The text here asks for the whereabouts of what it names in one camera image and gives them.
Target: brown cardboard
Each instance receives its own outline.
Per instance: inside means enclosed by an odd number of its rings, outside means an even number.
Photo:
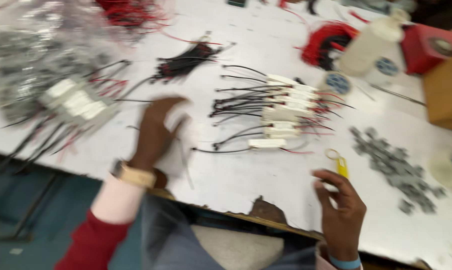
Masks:
[[[424,75],[429,122],[452,130],[452,58]]]

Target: clear plastic bag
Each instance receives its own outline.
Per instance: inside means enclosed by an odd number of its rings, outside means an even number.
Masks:
[[[37,98],[70,76],[121,55],[115,28],[92,0],[21,0],[0,21],[0,108],[12,123],[37,114]]]

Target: white table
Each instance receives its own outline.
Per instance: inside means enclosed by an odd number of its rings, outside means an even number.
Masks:
[[[264,6],[250,0],[247,8],[226,5],[224,1],[190,0],[177,1],[177,16],[174,25],[165,29],[169,34],[184,39],[198,38],[206,30],[212,31],[212,40],[238,45],[219,56],[223,64],[245,65],[270,74],[289,78],[300,77],[307,84],[319,83],[324,71],[303,63],[300,51],[294,46],[305,43],[305,26],[297,17],[282,11],[275,5]],[[335,2],[319,1],[316,10],[319,16],[304,12],[301,5],[289,4],[291,10],[301,14],[313,28],[314,22],[334,19]],[[347,8],[338,7],[343,16],[357,28],[364,24],[347,14]],[[355,9],[367,19],[380,15]],[[161,34],[151,34],[137,45],[129,59],[137,62],[129,69],[127,78],[130,86],[154,73],[157,57],[173,57],[188,45]],[[390,56],[402,65],[400,52]],[[146,84],[129,98],[150,99],[159,95],[176,94],[193,101],[186,111],[192,117],[191,125],[183,135],[183,148],[191,145],[211,149],[211,143],[222,140],[236,131],[259,125],[259,119],[242,116],[212,127],[219,118],[208,118],[213,99],[228,97],[229,93],[214,92],[215,88],[229,88],[257,85],[236,79],[221,79],[221,74],[247,74],[241,69],[224,70],[215,63],[206,63],[195,69],[183,84]],[[311,189],[313,178],[310,170],[329,168],[335,164],[323,152],[327,148],[338,150],[347,160],[350,180],[368,207],[364,221],[360,250],[397,260],[403,263],[426,261],[434,269],[452,269],[452,194],[446,199],[436,200],[437,214],[426,215],[416,212],[406,216],[397,206],[404,195],[391,188],[379,173],[369,169],[368,158],[358,156],[351,148],[353,137],[347,131],[349,126],[364,130],[374,126],[380,136],[387,138],[393,146],[409,150],[409,162],[427,169],[428,158],[438,149],[452,147],[452,131],[432,126],[427,122],[426,109],[420,105],[380,92],[367,86],[360,79],[352,79],[372,95],[372,101],[358,89],[348,97],[348,104],[357,108],[343,108],[337,113],[343,120],[331,115],[328,125],[335,129],[335,136],[321,138],[309,135],[291,142],[294,147],[305,139],[310,144],[304,150],[315,151],[312,155],[291,154],[284,151],[241,152],[235,154],[207,154],[194,152],[188,160],[188,168],[194,189],[187,181],[187,173],[179,157],[179,148],[171,155],[172,163],[162,167],[170,174],[168,189],[176,200],[194,205],[207,205],[220,212],[248,213],[252,202],[259,196],[280,209],[286,215],[290,226],[303,230],[320,232],[320,211]],[[391,90],[424,101],[421,79],[401,75]],[[68,153],[61,163],[55,156],[44,156],[40,164],[65,170],[73,174],[104,179],[115,158],[130,157],[136,139],[136,131],[126,129],[137,125],[142,104],[125,103],[122,111],[102,129],[90,137],[80,139],[76,144],[77,155]],[[6,122],[0,115],[0,127]],[[0,129],[0,153],[6,154],[24,138],[28,132],[22,128]],[[246,147],[245,139],[231,141],[223,150],[238,150]],[[20,157],[32,152],[29,147]],[[425,180],[438,185],[426,171]]]

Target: blue floor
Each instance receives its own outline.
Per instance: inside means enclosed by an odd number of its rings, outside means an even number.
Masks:
[[[34,198],[46,185],[52,172],[37,168],[23,176],[11,176],[13,167],[0,174],[0,234],[14,229]],[[25,231],[31,242],[1,241],[0,270],[50,270],[71,243],[71,232],[85,219],[100,182],[85,177],[59,179],[34,212]],[[139,218],[110,263],[110,270],[140,269]],[[22,249],[19,255],[11,249]]]

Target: hand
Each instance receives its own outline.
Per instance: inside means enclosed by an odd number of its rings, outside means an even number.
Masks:
[[[322,206],[322,231],[331,256],[340,261],[357,259],[359,233],[366,214],[366,205],[346,177],[328,170],[316,170],[313,187]],[[336,186],[339,192],[328,191],[322,181]],[[329,198],[338,204],[335,209]]]
[[[172,133],[164,126],[164,119],[172,107],[183,101],[186,101],[183,97],[160,99],[144,110],[139,127],[136,153],[129,161],[129,166],[144,171],[153,171],[154,164],[169,149],[186,117],[179,122]]]

